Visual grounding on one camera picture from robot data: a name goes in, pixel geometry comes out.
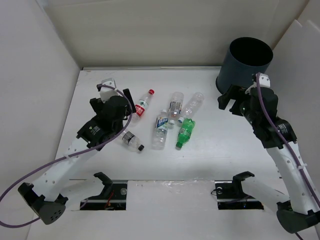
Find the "red cap labelled bottle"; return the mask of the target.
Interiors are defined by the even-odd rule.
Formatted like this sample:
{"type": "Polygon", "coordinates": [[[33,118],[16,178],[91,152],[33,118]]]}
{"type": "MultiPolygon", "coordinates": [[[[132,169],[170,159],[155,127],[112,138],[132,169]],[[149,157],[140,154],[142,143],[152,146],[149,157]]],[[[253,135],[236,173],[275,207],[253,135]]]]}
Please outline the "red cap labelled bottle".
{"type": "Polygon", "coordinates": [[[133,124],[137,124],[141,120],[145,111],[148,109],[154,94],[155,91],[153,89],[150,89],[139,98],[139,100],[135,104],[135,113],[133,114],[131,120],[133,124]]]}

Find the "clear unlabelled plastic bottle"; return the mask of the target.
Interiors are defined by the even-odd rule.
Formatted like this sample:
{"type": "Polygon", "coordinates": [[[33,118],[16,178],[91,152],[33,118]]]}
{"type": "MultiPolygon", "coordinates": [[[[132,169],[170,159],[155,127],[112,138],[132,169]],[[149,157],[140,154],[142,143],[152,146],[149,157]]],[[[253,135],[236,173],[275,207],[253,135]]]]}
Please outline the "clear unlabelled plastic bottle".
{"type": "Polygon", "coordinates": [[[193,119],[194,115],[203,104],[204,99],[205,96],[201,92],[194,93],[192,98],[182,108],[178,118],[178,123],[182,124],[186,119],[193,119]]]}

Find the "small black cap bottle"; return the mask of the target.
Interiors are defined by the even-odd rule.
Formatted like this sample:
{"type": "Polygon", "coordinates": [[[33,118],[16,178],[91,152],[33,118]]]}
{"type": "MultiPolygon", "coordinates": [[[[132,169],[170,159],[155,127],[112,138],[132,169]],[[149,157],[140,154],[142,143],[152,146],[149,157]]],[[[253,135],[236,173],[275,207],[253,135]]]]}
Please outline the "small black cap bottle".
{"type": "Polygon", "coordinates": [[[141,140],[129,130],[123,131],[119,137],[124,144],[135,151],[141,152],[145,148],[141,140]]]}

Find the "green plastic bottle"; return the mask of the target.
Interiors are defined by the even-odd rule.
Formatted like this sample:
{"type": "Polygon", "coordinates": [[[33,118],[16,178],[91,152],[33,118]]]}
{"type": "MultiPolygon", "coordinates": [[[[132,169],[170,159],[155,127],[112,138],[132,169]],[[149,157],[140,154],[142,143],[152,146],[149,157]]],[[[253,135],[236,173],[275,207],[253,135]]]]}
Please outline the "green plastic bottle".
{"type": "Polygon", "coordinates": [[[196,122],[191,118],[186,118],[178,132],[176,148],[181,149],[191,138],[196,122]]]}

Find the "clear bottle white blue label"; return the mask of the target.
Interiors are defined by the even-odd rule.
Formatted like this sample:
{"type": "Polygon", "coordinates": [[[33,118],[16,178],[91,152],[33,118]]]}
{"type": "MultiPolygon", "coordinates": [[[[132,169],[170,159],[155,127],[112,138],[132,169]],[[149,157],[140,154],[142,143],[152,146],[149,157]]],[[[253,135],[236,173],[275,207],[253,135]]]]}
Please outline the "clear bottle white blue label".
{"type": "Polygon", "coordinates": [[[171,119],[175,119],[182,110],[184,94],[182,92],[174,92],[169,101],[168,115],[171,119]]]}

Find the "blue green label water bottle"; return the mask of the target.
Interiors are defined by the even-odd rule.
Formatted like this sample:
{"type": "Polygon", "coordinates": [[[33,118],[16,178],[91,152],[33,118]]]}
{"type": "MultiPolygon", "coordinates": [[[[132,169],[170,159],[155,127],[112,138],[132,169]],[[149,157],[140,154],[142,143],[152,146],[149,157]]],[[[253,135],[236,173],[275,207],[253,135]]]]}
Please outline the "blue green label water bottle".
{"type": "Polygon", "coordinates": [[[168,113],[163,109],[156,117],[155,127],[152,135],[152,148],[154,150],[162,150],[165,147],[168,133],[168,113]]]}

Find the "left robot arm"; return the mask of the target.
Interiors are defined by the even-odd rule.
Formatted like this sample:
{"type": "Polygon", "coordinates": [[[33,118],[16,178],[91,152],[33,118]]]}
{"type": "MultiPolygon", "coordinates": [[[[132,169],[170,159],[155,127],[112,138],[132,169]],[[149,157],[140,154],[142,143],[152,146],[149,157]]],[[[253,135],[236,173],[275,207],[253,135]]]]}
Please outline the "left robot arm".
{"type": "Polygon", "coordinates": [[[58,220],[73,203],[95,196],[104,199],[111,194],[113,182],[102,172],[80,183],[67,183],[85,162],[124,131],[123,122],[130,121],[135,106],[127,88],[106,101],[92,98],[89,102],[95,116],[77,132],[61,160],[55,160],[32,183],[24,182],[18,188],[27,205],[46,225],[58,220]]]}

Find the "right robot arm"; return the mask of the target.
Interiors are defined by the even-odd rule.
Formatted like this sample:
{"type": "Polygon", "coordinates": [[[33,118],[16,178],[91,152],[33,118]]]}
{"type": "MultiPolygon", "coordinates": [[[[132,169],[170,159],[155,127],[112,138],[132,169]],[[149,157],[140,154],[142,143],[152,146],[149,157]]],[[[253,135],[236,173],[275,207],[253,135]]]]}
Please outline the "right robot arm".
{"type": "Polygon", "coordinates": [[[254,135],[272,158],[285,184],[281,193],[251,172],[245,171],[232,179],[231,191],[237,197],[248,195],[269,208],[280,225],[290,234],[315,228],[320,231],[320,195],[311,181],[299,153],[292,126],[278,117],[278,96],[267,87],[245,89],[231,85],[218,98],[224,110],[234,100],[230,112],[243,116],[252,126],[254,135]]]}

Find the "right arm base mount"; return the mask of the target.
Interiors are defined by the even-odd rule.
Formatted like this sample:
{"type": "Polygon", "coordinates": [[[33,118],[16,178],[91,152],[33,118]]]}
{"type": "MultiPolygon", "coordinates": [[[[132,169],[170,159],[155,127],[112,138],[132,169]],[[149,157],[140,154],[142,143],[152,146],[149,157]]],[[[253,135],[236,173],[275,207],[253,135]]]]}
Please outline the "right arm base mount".
{"type": "Polygon", "coordinates": [[[260,201],[243,192],[242,182],[254,176],[245,171],[234,175],[232,180],[215,180],[210,194],[216,197],[218,210],[264,210],[260,201]]]}

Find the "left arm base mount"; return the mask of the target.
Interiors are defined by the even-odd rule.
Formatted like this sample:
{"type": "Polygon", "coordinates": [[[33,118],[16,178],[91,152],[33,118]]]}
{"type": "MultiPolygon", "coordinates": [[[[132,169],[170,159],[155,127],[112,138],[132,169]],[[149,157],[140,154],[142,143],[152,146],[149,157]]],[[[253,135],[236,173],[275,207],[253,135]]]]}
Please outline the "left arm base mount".
{"type": "Polygon", "coordinates": [[[102,181],[100,194],[80,202],[81,211],[125,211],[127,206],[128,181],[111,180],[102,172],[94,176],[102,181]]]}

